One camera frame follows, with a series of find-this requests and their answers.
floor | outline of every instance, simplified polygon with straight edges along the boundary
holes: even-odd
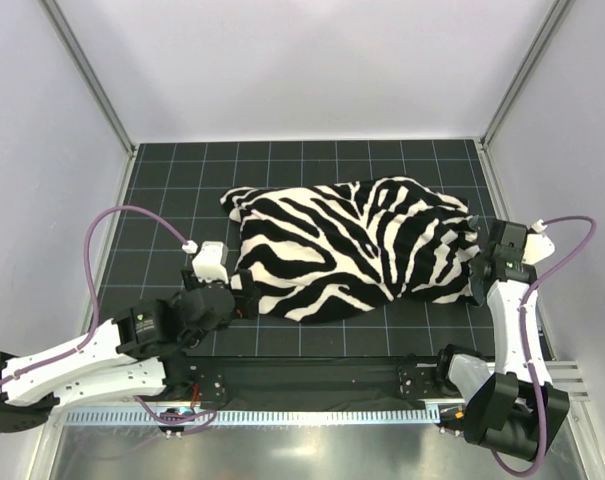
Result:
[[[101,461],[112,457],[118,461]],[[508,458],[517,470],[530,464]],[[65,427],[55,480],[509,480],[486,449],[432,425],[216,428],[166,441],[153,427]],[[538,480],[587,480],[565,424]]]
[[[480,215],[481,238],[494,217],[474,143],[447,141],[229,142],[142,145],[126,203],[148,208],[201,243],[225,241],[227,268],[238,257],[239,231],[219,204],[231,186],[294,187],[408,175],[434,190],[466,198]],[[109,318],[140,298],[181,287],[186,256],[154,221],[120,219],[100,298]],[[449,343],[494,354],[486,307],[398,300],[358,318],[304,326],[261,316],[209,335],[193,353],[226,356],[433,355]]]

white wall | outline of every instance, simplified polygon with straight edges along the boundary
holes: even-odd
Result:
[[[38,2],[0,2],[0,350],[78,334],[84,232],[115,200],[124,163]],[[0,436],[0,479],[25,478],[36,437]]]
[[[552,0],[60,0],[141,141],[484,133]]]
[[[577,360],[605,429],[605,0],[576,0],[491,151],[518,220],[599,221],[592,244],[542,298],[554,345]],[[566,252],[585,230],[558,226],[552,235]]]

cable connector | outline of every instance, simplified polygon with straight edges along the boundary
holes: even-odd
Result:
[[[182,245],[182,250],[189,255],[198,253],[198,244],[193,240],[187,240],[186,244]]]
[[[546,225],[544,220],[538,220],[534,224],[529,227],[529,230],[534,231],[535,233],[542,233],[546,230]]]
[[[167,430],[166,432],[164,432],[164,438],[167,440],[170,440],[172,438],[182,440],[182,432],[174,432],[173,430]]]

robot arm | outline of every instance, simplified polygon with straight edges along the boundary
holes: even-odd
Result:
[[[440,352],[439,369],[462,394],[467,404],[462,431],[467,442],[525,460],[539,448],[539,422],[528,363],[542,386],[547,418],[547,445],[551,445],[569,410],[566,392],[553,387],[542,358],[536,321],[537,292],[524,305],[526,329],[520,307],[536,280],[534,264],[551,255],[553,243],[540,223],[524,225],[496,221],[489,247],[472,262],[472,291],[491,310],[495,332],[495,370],[477,352],[449,346]],[[529,346],[527,362],[523,342]]]
[[[243,289],[236,286],[232,292],[226,255],[223,243],[204,242],[182,272],[186,290],[169,300],[140,302],[107,320],[73,355],[15,373],[73,350],[86,335],[25,357],[0,352],[0,380],[14,377],[0,392],[0,431],[33,428],[55,411],[89,403],[132,395],[184,396],[192,384],[188,372],[172,371],[169,360],[238,315],[257,314],[258,295],[250,273],[240,271]]]

white bracket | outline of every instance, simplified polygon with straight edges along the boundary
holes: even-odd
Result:
[[[526,236],[526,247],[524,247],[523,263],[535,265],[536,263],[550,257],[555,252],[555,245],[546,233],[529,233]]]
[[[68,350],[73,350],[85,338],[86,335],[82,335],[29,357],[12,358],[7,361],[6,368],[2,370],[2,377],[14,375],[14,372],[18,369],[52,358]],[[16,407],[32,405],[60,385],[68,384],[76,378],[86,376],[96,370],[135,362],[134,358],[116,351],[120,343],[118,326],[112,320],[103,323],[95,331],[95,336],[91,342],[79,352],[63,360],[25,373],[19,378],[6,383],[2,387],[2,392],[7,396],[6,403]]]
[[[198,253],[198,244],[193,240],[187,240],[185,245],[182,245],[182,251],[184,253],[188,253],[189,255],[195,255]]]
[[[191,262],[193,272],[200,282],[229,283],[229,274],[226,271],[226,257],[229,250],[222,242],[204,242],[200,252]]]
[[[133,395],[155,396],[166,388],[164,365],[157,358],[121,365],[82,377],[57,388],[55,411],[87,404],[121,400]]]
[[[496,281],[487,295],[495,334],[495,371],[503,374],[513,372],[525,382],[531,382],[531,375],[522,349],[519,307],[528,288],[528,284],[513,280]],[[533,365],[540,383],[544,385],[545,382],[552,383],[552,380],[542,359],[535,309],[537,299],[538,293],[533,292],[525,305],[527,338],[524,341],[531,347]]]

